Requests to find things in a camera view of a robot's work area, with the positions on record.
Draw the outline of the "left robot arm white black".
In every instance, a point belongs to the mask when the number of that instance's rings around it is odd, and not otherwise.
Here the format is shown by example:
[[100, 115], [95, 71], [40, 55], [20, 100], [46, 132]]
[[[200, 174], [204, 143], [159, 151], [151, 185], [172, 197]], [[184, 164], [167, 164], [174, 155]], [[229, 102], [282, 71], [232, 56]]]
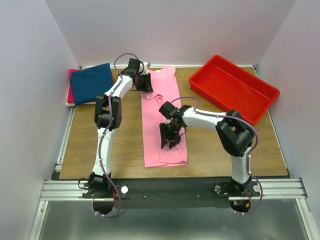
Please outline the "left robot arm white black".
[[114, 85], [96, 97], [94, 122], [97, 127], [97, 150], [92, 173], [88, 178], [89, 190], [99, 197], [107, 197], [116, 187], [111, 181], [113, 140], [122, 122], [122, 99], [132, 87], [139, 92], [153, 92], [150, 73], [123, 73]]

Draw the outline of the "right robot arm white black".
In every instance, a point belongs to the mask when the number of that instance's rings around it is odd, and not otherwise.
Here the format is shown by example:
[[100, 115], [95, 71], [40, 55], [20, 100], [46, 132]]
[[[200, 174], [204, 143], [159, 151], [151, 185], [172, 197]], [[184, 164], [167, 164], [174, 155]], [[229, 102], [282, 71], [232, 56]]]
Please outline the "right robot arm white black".
[[161, 148], [168, 146], [172, 149], [180, 144], [181, 129], [185, 130], [189, 126], [215, 131], [224, 150], [231, 157], [232, 174], [229, 190], [236, 196], [247, 192], [252, 179], [249, 158], [256, 132], [238, 111], [217, 113], [199, 110], [190, 105], [177, 108], [166, 102], [160, 107], [159, 112], [165, 118], [165, 122], [159, 124]]

